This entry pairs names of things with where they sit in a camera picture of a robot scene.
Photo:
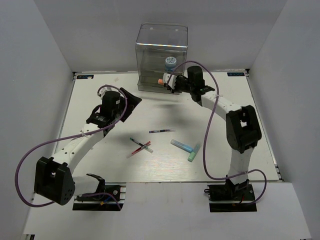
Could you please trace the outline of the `orange cap highlighter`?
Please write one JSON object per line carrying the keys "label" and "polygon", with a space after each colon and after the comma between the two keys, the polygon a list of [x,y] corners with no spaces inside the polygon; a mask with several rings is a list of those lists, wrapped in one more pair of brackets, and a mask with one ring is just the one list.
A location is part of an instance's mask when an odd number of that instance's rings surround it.
{"label": "orange cap highlighter", "polygon": [[167,81],[166,79],[159,79],[159,80],[158,80],[158,84],[159,84],[159,85],[163,85],[163,86],[164,86],[164,85],[166,85],[167,83],[168,83],[168,81]]}

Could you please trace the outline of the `blue cleaning gel jar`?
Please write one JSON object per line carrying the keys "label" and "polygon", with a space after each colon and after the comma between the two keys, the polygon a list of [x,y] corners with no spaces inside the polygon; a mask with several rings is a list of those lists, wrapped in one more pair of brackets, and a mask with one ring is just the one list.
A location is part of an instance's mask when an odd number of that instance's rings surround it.
{"label": "blue cleaning gel jar", "polygon": [[164,65],[166,72],[172,72],[177,65],[177,59],[174,56],[168,56],[165,59]]}

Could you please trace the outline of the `clear drawer organizer box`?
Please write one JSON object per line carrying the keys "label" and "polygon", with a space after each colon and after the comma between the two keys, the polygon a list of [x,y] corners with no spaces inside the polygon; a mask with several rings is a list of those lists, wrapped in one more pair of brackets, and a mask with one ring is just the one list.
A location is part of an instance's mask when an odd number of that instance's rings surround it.
{"label": "clear drawer organizer box", "polygon": [[139,91],[170,93],[163,85],[158,84],[158,80],[162,79],[164,74],[171,73],[165,69],[165,59],[170,56],[177,59],[177,67],[187,59],[187,52],[156,47],[136,50]]}

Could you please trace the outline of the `clear acrylic organizer lid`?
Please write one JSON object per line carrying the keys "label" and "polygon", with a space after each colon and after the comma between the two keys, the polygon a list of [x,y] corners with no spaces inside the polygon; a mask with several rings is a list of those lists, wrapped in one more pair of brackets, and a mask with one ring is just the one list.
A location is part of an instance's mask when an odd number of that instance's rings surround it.
{"label": "clear acrylic organizer lid", "polygon": [[188,27],[169,23],[143,23],[135,42],[135,53],[145,48],[186,51],[187,55]]}

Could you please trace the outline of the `blue highlighter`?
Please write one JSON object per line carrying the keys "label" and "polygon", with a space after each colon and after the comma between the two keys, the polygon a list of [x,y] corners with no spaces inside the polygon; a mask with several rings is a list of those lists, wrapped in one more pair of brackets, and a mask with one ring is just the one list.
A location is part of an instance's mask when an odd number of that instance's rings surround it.
{"label": "blue highlighter", "polygon": [[188,153],[191,153],[191,152],[193,151],[193,148],[192,148],[191,146],[189,146],[189,145],[187,145],[187,144],[184,144],[184,143],[182,143],[182,142],[179,142],[179,141],[177,141],[177,140],[175,140],[175,139],[172,139],[172,140],[170,141],[170,143],[171,143],[173,146],[175,146],[175,147],[177,147],[177,148],[179,148],[179,149],[181,149],[181,150],[184,150],[184,151],[186,151],[186,152],[188,152]]}

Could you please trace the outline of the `green highlighter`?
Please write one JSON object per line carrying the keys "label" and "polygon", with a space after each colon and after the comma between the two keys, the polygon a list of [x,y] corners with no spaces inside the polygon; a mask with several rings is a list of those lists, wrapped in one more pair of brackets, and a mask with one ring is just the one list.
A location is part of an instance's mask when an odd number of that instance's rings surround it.
{"label": "green highlighter", "polygon": [[187,158],[187,160],[188,160],[189,162],[193,162],[193,160],[195,159],[195,157],[196,157],[198,151],[200,150],[200,148],[201,148],[201,144],[200,144],[200,143],[197,143],[197,144],[195,145],[195,147],[193,148],[193,150],[191,151],[189,157]]}

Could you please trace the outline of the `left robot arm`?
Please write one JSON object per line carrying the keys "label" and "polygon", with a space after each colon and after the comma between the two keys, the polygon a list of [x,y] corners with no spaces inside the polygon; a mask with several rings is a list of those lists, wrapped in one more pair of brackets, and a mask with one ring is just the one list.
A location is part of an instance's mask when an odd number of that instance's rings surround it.
{"label": "left robot arm", "polygon": [[61,206],[73,196],[99,200],[106,195],[106,182],[102,177],[92,173],[73,176],[73,173],[94,145],[103,140],[117,122],[125,122],[142,101],[122,87],[119,91],[100,89],[98,96],[101,104],[92,110],[79,136],[72,137],[51,157],[42,157],[36,163],[35,193]]}

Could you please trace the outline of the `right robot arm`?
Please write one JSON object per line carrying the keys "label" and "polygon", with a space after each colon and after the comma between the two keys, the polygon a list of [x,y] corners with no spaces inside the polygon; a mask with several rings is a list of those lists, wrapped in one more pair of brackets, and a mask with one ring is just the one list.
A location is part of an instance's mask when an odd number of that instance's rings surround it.
{"label": "right robot arm", "polygon": [[262,138],[262,132],[256,110],[252,105],[241,106],[224,98],[218,87],[205,84],[203,70],[199,66],[187,69],[187,76],[165,73],[162,84],[172,93],[189,93],[194,102],[211,110],[205,131],[203,146],[207,139],[211,122],[215,114],[225,121],[225,136],[231,148],[229,171],[224,180],[231,181],[225,188],[226,195],[236,200],[244,193],[249,181],[249,163],[254,148]]}

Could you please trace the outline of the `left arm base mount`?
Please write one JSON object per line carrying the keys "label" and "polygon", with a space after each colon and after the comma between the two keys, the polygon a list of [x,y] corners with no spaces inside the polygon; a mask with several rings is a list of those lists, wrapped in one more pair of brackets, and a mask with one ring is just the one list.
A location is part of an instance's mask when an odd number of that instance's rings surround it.
{"label": "left arm base mount", "polygon": [[102,192],[96,196],[77,196],[74,199],[73,211],[119,212],[125,203],[126,183],[106,183]]}

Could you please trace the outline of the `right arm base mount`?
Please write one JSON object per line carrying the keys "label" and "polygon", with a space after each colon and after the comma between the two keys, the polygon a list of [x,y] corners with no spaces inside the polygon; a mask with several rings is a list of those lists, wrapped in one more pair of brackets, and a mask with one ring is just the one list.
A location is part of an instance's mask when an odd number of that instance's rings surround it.
{"label": "right arm base mount", "polygon": [[249,184],[240,191],[232,192],[225,184],[210,184],[204,190],[208,197],[211,213],[242,213],[256,212],[256,200],[253,186]]}

